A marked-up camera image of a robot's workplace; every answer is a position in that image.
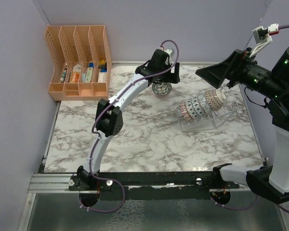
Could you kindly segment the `brown flower pattern bowl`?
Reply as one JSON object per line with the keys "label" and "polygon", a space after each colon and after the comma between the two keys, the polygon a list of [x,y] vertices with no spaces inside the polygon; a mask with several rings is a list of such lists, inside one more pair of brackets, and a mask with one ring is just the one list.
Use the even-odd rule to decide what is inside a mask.
{"label": "brown flower pattern bowl", "polygon": [[204,93],[205,99],[212,109],[218,111],[226,102],[226,96],[220,90],[208,90]]}

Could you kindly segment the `green leaf pattern bowl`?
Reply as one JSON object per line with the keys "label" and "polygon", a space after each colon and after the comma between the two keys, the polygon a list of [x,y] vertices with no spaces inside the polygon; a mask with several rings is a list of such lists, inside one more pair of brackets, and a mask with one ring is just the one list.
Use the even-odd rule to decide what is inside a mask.
{"label": "green leaf pattern bowl", "polygon": [[172,91],[170,83],[153,83],[152,91],[158,96],[166,96]]}

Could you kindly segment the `red zigzag pattern bowl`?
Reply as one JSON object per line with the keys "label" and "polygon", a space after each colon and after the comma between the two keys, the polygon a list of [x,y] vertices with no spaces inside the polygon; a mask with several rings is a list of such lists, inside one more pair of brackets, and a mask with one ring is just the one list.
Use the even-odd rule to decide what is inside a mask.
{"label": "red zigzag pattern bowl", "polygon": [[214,109],[209,105],[209,103],[205,97],[205,93],[203,93],[203,92],[200,93],[198,95],[198,100],[200,102],[202,109],[205,111],[205,113],[211,114],[214,112]]}

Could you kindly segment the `red diamond pattern bowl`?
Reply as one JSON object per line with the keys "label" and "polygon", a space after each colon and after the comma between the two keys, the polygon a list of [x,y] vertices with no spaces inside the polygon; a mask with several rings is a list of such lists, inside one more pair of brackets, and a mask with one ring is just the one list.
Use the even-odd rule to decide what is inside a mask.
{"label": "red diamond pattern bowl", "polygon": [[197,96],[194,96],[191,98],[192,105],[195,109],[195,112],[198,114],[200,117],[204,117],[206,115],[206,112],[203,110],[201,107],[200,101]]}

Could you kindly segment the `red quatrefoil pattern bowl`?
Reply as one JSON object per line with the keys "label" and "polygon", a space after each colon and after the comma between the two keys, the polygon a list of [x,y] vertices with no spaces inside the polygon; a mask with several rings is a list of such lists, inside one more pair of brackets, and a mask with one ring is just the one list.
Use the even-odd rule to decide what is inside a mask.
{"label": "red quatrefoil pattern bowl", "polygon": [[184,120],[187,121],[187,122],[190,122],[192,117],[191,117],[191,115],[189,114],[189,112],[187,110],[186,104],[185,103],[181,103],[179,105],[179,109],[181,111],[181,114],[182,114]]}

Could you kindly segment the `blue triangle pattern bowl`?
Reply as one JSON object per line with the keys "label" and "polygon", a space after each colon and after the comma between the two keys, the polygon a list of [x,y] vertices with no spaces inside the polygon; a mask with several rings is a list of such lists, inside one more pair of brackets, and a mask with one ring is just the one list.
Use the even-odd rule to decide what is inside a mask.
{"label": "blue triangle pattern bowl", "polygon": [[187,107],[187,111],[190,114],[190,116],[196,120],[198,118],[198,114],[195,111],[195,108],[193,107],[191,99],[186,100],[185,105]]}

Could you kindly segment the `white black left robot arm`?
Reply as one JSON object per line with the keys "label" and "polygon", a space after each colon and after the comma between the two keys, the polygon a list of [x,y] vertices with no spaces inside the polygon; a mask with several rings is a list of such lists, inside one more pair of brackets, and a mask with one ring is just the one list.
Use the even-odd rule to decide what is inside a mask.
{"label": "white black left robot arm", "polygon": [[95,138],[86,163],[77,169],[77,178],[84,189],[96,186],[103,155],[111,139],[122,129],[123,112],[131,101],[152,83],[179,82],[179,63],[171,62],[174,53],[174,49],[159,47],[150,60],[136,68],[132,79],[118,93],[98,102],[92,127]]}

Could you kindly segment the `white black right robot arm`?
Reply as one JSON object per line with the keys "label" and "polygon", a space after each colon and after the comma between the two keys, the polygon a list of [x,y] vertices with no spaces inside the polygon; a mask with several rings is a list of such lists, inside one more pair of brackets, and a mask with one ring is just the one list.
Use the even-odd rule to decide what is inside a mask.
{"label": "white black right robot arm", "polygon": [[223,62],[196,71],[214,88],[243,84],[268,98],[265,103],[272,116],[276,142],[274,162],[270,167],[256,170],[223,164],[213,168],[212,185],[223,188],[229,181],[246,185],[250,190],[275,204],[289,201],[289,47],[272,70],[257,64],[251,49],[234,50]]}

